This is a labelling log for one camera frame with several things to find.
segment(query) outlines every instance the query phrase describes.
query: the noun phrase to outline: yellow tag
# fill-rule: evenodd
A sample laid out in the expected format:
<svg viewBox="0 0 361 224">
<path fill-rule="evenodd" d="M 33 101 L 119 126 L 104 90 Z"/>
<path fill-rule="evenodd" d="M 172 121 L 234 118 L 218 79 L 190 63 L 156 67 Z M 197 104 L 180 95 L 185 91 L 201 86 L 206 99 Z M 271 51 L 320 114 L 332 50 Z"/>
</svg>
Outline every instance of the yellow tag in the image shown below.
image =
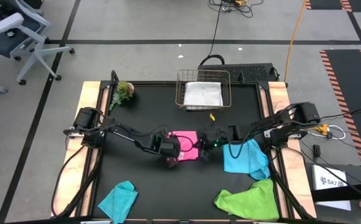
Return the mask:
<svg viewBox="0 0 361 224">
<path fill-rule="evenodd" d="M 212 121 L 215 121 L 215 117 L 212 115 L 212 113 L 210 113 L 210 118 Z"/>
</svg>

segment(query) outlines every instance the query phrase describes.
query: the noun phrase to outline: yellow cable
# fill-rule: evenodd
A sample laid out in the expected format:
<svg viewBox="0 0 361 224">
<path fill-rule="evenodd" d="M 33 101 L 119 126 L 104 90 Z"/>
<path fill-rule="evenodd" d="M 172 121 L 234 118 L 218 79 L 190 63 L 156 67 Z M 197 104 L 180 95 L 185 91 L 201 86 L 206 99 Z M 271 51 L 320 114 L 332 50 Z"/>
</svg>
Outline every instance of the yellow cable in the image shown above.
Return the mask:
<svg viewBox="0 0 361 224">
<path fill-rule="evenodd" d="M 291 54 L 291 49 L 293 49 L 294 38 L 295 38 L 295 35 L 297 34 L 297 30 L 298 30 L 298 27 L 299 27 L 299 23 L 301 22 L 301 19 L 302 19 L 302 14 L 304 14 L 304 9 L 305 9 L 305 3 L 306 3 L 306 1 L 307 1 L 307 0 L 304 0 L 304 2 L 303 2 L 303 4 L 302 4 L 302 8 L 301 8 L 301 11 L 300 11 L 300 13 L 299 13 L 298 21 L 297 21 L 297 24 L 295 25 L 293 36 L 291 37 L 290 46 L 288 47 L 287 61 L 286 61 L 286 71 L 285 71 L 285 73 L 284 73 L 284 82 L 287 80 L 288 63 L 289 63 L 289 58 L 290 58 L 290 54 Z"/>
</svg>

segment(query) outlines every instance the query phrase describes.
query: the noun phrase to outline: yellow object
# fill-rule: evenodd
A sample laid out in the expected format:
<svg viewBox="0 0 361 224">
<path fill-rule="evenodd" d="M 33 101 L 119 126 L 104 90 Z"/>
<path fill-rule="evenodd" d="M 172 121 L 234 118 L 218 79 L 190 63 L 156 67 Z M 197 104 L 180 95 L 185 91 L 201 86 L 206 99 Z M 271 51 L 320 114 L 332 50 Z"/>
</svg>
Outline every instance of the yellow object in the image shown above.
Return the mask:
<svg viewBox="0 0 361 224">
<path fill-rule="evenodd" d="M 284 73 L 284 82 L 287 80 L 287 75 L 288 75 L 288 63 L 289 63 L 289 58 L 290 58 L 290 54 L 291 54 L 291 49 L 293 49 L 293 42 L 295 39 L 295 36 L 297 34 L 297 30 L 299 27 L 299 23 L 301 22 L 302 19 L 302 14 L 304 14 L 304 9 L 305 9 L 305 3 L 307 0 L 304 0 L 303 4 L 302 4 L 302 8 L 301 11 L 299 12 L 299 17 L 298 17 L 298 21 L 297 24 L 295 25 L 294 28 L 294 32 L 293 32 L 293 36 L 291 37 L 291 41 L 290 41 L 290 46 L 288 47 L 288 53 L 287 53 L 287 61 L 286 61 L 286 71 Z"/>
<path fill-rule="evenodd" d="M 327 133 L 329 132 L 329 125 L 322 124 L 321 126 L 315 127 L 314 129 L 320 132 L 322 135 L 327 136 Z"/>
<path fill-rule="evenodd" d="M 215 117 L 212 115 L 212 113 L 210 113 L 210 118 L 212 121 L 215 121 Z"/>
</svg>

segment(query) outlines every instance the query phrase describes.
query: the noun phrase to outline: office chair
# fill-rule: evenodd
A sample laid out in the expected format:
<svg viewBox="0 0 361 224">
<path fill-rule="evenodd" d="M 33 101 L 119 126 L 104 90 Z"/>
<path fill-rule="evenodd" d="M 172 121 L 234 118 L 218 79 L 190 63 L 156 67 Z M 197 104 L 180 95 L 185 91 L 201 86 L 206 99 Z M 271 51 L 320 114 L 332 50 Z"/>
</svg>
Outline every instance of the office chair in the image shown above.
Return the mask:
<svg viewBox="0 0 361 224">
<path fill-rule="evenodd" d="M 0 55 L 20 61 L 20 54 L 27 51 L 31 53 L 30 58 L 16 78 L 17 82 L 20 85 L 26 84 L 23 77 L 36 61 L 39 61 L 56 80 L 61 80 L 62 77 L 52 71 L 43 56 L 67 50 L 74 54 L 74 49 L 70 49 L 70 47 L 43 49 L 45 40 L 47 40 L 44 34 L 52 24 L 23 0 L 0 0 L 0 4 L 8 4 L 17 11 L 17 13 L 0 21 Z M 16 34 L 9 38 L 5 32 L 12 29 L 16 31 Z"/>
</svg>

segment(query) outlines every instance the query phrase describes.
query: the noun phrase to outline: wire basket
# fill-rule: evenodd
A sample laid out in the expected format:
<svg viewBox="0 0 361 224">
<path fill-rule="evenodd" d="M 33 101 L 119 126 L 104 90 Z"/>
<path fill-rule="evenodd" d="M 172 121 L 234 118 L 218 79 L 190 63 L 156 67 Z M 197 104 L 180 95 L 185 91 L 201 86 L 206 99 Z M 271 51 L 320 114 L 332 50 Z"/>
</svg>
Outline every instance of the wire basket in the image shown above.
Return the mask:
<svg viewBox="0 0 361 224">
<path fill-rule="evenodd" d="M 185 92 L 187 83 L 190 82 L 214 82 L 220 83 L 220 96 L 222 105 L 187 105 Z M 179 70 L 176 80 L 175 103 L 182 110 L 220 110 L 232 105 L 230 89 L 230 74 L 227 71 L 215 70 Z"/>
</svg>

